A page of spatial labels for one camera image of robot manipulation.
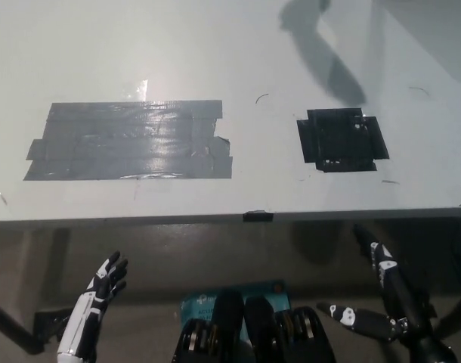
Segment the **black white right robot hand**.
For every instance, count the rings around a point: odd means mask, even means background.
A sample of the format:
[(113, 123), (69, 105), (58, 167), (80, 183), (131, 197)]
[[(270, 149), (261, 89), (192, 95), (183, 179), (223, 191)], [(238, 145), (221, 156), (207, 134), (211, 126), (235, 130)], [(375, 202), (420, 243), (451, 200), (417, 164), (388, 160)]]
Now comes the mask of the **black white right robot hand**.
[(374, 340), (409, 346), (433, 337), (429, 315), (386, 245), (362, 225), (353, 227), (362, 255), (379, 282), (386, 313), (319, 302), (317, 308), (344, 328)]

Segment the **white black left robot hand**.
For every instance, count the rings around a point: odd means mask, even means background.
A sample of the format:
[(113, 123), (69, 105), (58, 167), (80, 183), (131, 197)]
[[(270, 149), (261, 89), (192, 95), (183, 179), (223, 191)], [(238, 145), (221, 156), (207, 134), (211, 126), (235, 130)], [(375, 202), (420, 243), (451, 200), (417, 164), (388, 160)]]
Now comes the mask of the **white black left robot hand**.
[(128, 260), (119, 251), (108, 257), (80, 294), (57, 349), (58, 362), (95, 362), (104, 315), (126, 287)]

